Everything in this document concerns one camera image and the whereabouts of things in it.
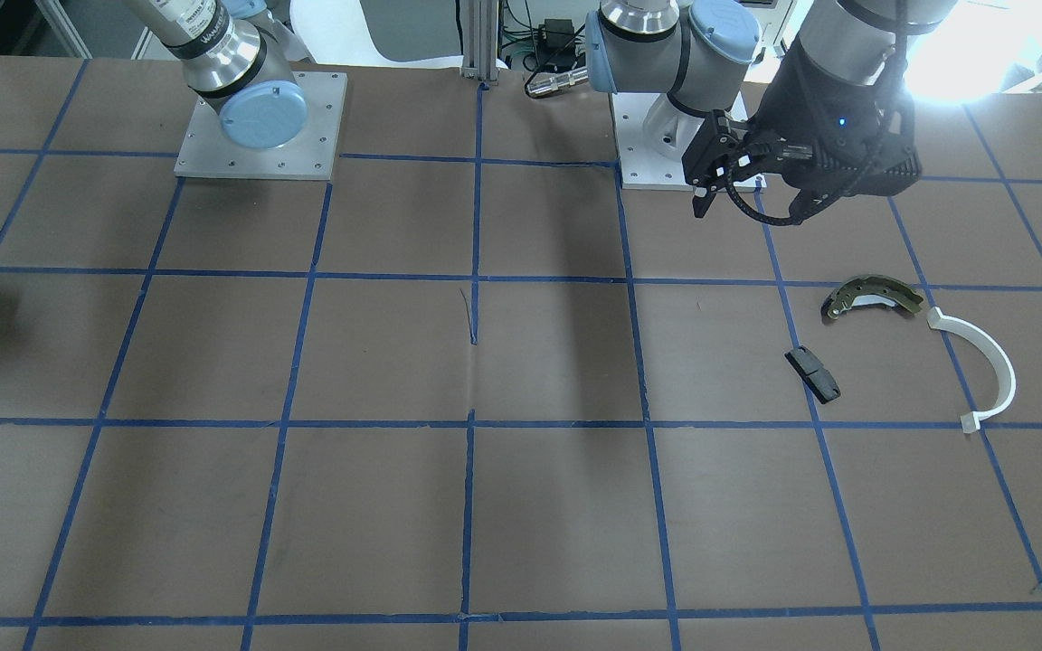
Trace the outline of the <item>black brake pad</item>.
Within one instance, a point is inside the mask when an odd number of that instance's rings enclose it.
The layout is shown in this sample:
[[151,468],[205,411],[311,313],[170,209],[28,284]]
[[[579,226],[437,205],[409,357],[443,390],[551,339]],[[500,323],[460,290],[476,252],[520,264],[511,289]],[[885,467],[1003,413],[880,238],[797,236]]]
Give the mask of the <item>black brake pad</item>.
[[800,380],[810,389],[811,394],[821,404],[838,400],[842,395],[832,371],[807,346],[799,345],[785,352],[784,358],[799,375]]

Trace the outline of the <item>white curved plastic bracket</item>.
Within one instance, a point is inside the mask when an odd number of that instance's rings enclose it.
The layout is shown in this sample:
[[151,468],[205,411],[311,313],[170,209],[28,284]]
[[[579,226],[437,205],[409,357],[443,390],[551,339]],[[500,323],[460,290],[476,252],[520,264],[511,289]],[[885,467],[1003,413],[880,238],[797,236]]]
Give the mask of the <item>white curved plastic bracket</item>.
[[1014,365],[996,339],[981,329],[978,325],[947,315],[938,306],[932,306],[927,309],[926,321],[932,330],[946,331],[948,334],[964,339],[975,347],[995,372],[997,390],[995,402],[991,404],[991,407],[984,410],[971,410],[960,416],[961,429],[964,434],[979,432],[981,425],[985,420],[991,420],[991,418],[1004,412],[1016,399],[1018,378]]

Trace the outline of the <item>olive green brake shoe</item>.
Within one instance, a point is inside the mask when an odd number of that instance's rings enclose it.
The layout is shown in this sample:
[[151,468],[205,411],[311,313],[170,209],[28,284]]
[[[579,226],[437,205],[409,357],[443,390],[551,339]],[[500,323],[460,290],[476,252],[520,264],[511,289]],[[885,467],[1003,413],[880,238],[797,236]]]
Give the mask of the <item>olive green brake shoe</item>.
[[921,312],[923,304],[923,294],[902,280],[882,275],[864,275],[852,277],[832,289],[824,299],[821,312],[827,320],[837,320],[855,308],[880,306],[914,315]]

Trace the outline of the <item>aluminium frame post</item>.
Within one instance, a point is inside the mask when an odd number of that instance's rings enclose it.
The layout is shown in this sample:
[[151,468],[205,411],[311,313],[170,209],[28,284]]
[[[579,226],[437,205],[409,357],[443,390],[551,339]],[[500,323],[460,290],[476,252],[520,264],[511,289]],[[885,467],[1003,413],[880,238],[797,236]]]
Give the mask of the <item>aluminium frame post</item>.
[[500,1],[455,1],[458,24],[462,77],[485,86],[496,86],[501,60],[497,55],[500,36]]

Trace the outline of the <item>white plastic chair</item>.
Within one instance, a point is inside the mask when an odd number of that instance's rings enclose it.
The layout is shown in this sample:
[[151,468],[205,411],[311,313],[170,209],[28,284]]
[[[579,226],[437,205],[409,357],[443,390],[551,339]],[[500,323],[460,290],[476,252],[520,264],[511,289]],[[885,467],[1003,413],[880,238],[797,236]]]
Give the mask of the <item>white plastic chair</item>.
[[313,62],[457,69],[455,1],[290,1],[293,32]]

